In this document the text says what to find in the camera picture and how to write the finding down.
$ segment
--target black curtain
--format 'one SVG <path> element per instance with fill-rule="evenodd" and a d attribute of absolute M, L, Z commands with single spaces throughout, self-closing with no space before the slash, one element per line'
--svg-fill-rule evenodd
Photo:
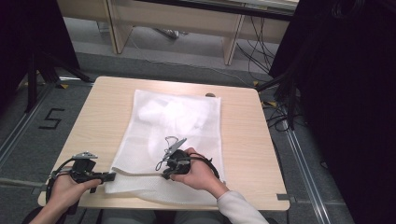
<path fill-rule="evenodd" d="M 27 73 L 28 57 L 43 50 L 79 68 L 56 0 L 5 0 L 0 7 L 0 105 L 12 97 Z M 57 66 L 36 61 L 37 68 Z"/>
<path fill-rule="evenodd" d="M 358 16 L 333 18 L 315 57 L 294 77 L 305 117 L 358 224 L 394 222 L 396 14 L 383 2 L 366 0 Z M 300 28 L 290 24 L 274 75 L 304 42 Z"/>

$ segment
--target gray sleeve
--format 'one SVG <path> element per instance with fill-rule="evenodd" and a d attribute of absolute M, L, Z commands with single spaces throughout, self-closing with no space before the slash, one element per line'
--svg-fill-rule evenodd
<path fill-rule="evenodd" d="M 221 195 L 218 198 L 218 207 L 233 224 L 268 224 L 262 214 L 236 191 L 229 190 Z"/>

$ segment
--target gray floor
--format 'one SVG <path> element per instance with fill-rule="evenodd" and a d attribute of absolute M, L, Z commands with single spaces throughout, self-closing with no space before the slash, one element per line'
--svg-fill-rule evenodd
<path fill-rule="evenodd" d="M 253 63 L 248 67 L 247 58 L 239 50 L 235 52 L 233 64 L 224 65 L 221 38 L 217 36 L 187 34 L 181 35 L 175 41 L 150 28 L 135 27 L 123 53 L 115 55 L 109 34 L 99 32 L 96 22 L 73 19 L 65 19 L 65 22 L 81 69 L 93 78 L 102 75 L 138 77 L 245 88 L 252 88 L 254 80 L 263 83 L 271 79 Z M 251 50 L 247 41 L 240 40 L 239 44 L 243 49 Z M 268 48 L 276 53 L 277 45 L 268 44 Z M 62 69 L 58 72 L 61 76 L 70 76 Z M 66 83 L 69 84 L 67 89 L 49 85 L 39 87 L 41 92 L 48 90 L 47 97 L 12 148 L 7 160 L 0 163 L 0 223 L 21 223 L 24 216 L 37 207 L 38 186 L 45 183 L 91 90 L 91 86 L 80 81 Z M 273 101 L 274 91 L 275 88 L 262 92 L 261 99 Z M 6 142 L 8 135 L 24 116 L 26 95 L 26 86 L 21 85 L 15 99 L 0 114 L 0 144 Z M 57 129 L 40 129 L 40 126 L 52 125 L 51 121 L 45 120 L 52 108 L 64 109 L 53 114 L 62 121 Z M 263 111 L 268 119 L 276 116 L 274 109 Z M 320 165 L 320 151 L 309 127 L 304 123 L 304 118 L 298 117 L 296 121 L 298 123 L 295 133 L 329 220 L 331 223 L 353 223 L 332 176 Z M 270 133 L 279 152 L 291 204 L 288 212 L 262 213 L 278 223 L 287 223 L 287 216 L 293 224 L 322 223 L 318 221 L 287 134 L 274 127 L 270 128 Z M 83 209 L 79 209 L 78 214 L 70 217 L 67 223 L 77 223 L 82 212 Z M 82 223 L 93 223 L 97 215 L 97 210 L 89 209 Z"/>

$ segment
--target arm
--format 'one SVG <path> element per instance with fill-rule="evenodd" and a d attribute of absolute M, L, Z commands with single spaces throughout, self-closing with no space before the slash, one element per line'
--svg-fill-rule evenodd
<path fill-rule="evenodd" d="M 101 180 L 94 179 L 81 184 L 76 183 L 70 175 L 59 175 L 53 185 L 51 197 L 40 213 L 31 223 L 55 223 L 67 208 L 75 204 L 81 195 L 91 188 L 97 187 Z"/>
<path fill-rule="evenodd" d="M 191 147 L 187 154 L 196 153 Z M 245 198 L 236 191 L 229 190 L 217 179 L 210 168 L 202 161 L 191 160 L 191 169 L 186 175 L 171 175 L 171 179 L 184 183 L 194 189 L 204 189 L 218 200 L 220 212 L 234 224 L 236 223 L 262 223 L 268 224 L 262 214 L 249 204 Z"/>

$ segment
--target metal rail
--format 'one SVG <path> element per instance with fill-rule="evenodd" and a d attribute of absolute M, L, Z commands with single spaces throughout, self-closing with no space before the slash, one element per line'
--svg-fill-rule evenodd
<path fill-rule="evenodd" d="M 27 127 L 35 117 L 38 109 L 42 105 L 45 98 L 50 94 L 53 90 L 55 84 L 50 83 L 47 84 L 44 89 L 38 95 L 38 101 L 35 106 L 30 110 L 30 112 L 25 113 L 18 124 L 15 126 L 14 130 L 7 137 L 6 141 L 0 147 L 0 169 L 3 167 L 6 162 L 8 156 L 11 154 L 14 147 L 19 143 L 21 137 L 26 132 Z"/>
<path fill-rule="evenodd" d="M 289 127 L 289 124 L 284 120 L 283 126 L 287 128 Z M 315 180 L 309 170 L 308 164 L 305 160 L 304 153 L 300 148 L 300 144 L 298 142 L 295 131 L 288 129 L 287 134 L 291 150 L 300 169 L 306 191 L 308 193 L 309 199 L 311 200 L 312 206 L 314 207 L 315 214 L 317 215 L 318 223 L 331 224 L 332 222 L 330 220 L 329 213 L 327 212 L 326 205 L 320 196 L 317 184 L 315 183 Z"/>

